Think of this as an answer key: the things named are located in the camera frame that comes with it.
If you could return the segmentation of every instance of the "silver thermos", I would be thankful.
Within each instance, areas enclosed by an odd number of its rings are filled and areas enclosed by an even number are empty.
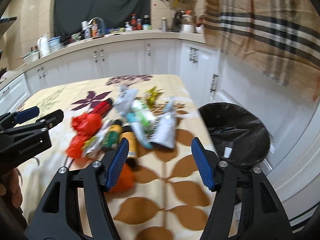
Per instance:
[[[161,29],[162,29],[162,32],[166,32],[167,31],[167,18],[162,18],[162,21],[161,21]]]

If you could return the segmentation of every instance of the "hand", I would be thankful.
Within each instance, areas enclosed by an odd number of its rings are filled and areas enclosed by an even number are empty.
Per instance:
[[[4,185],[0,183],[0,196],[6,194],[7,189],[11,191],[11,201],[15,208],[19,208],[22,204],[22,193],[19,185],[19,176],[17,169],[9,171],[2,176]]]

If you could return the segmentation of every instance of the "silver screw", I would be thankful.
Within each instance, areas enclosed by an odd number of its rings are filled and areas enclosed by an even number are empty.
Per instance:
[[[94,168],[98,168],[98,167],[101,166],[101,162],[100,162],[100,161],[95,161],[95,162],[92,163],[92,166],[93,166]]]
[[[261,169],[259,167],[254,167],[253,171],[258,174],[261,173]]]
[[[61,173],[61,174],[65,173],[66,171],[67,171],[67,168],[66,168],[66,167],[61,167],[61,168],[59,169],[59,173]]]
[[[225,162],[225,161],[220,161],[220,162],[219,162],[219,165],[220,165],[221,167],[227,167],[227,166],[228,166],[228,163]]]

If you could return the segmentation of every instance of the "tablecloth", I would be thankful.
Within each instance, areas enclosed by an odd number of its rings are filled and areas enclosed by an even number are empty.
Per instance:
[[[214,147],[200,114],[180,78],[175,75],[121,76],[60,85],[37,92],[20,106],[21,110],[38,106],[40,116],[57,109],[62,109],[65,115],[63,122],[49,131],[52,147],[39,154],[37,159],[30,159],[19,166],[23,178],[24,216],[31,220],[54,174],[61,166],[68,165],[69,160],[65,164],[65,150],[75,135],[71,118],[109,97],[115,100],[121,84],[139,89],[138,97],[143,97],[146,90],[157,86],[162,89],[157,100],[159,104],[174,96],[178,126],[176,147],[172,152],[148,151],[138,147],[139,169],[135,172],[136,184],[132,190],[105,194],[119,235],[122,240],[198,240],[215,193],[203,185],[190,144],[194,137],[199,137],[206,149],[214,150]],[[117,119],[120,116],[112,109],[107,117]],[[84,168],[90,162],[75,160],[70,169]],[[83,230],[91,236],[83,189],[78,192]]]

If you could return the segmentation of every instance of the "green bottle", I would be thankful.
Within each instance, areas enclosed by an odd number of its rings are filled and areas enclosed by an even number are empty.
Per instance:
[[[119,136],[122,133],[122,121],[117,119],[113,125],[110,126],[108,132],[104,136],[102,149],[103,151],[114,150],[119,143]]]

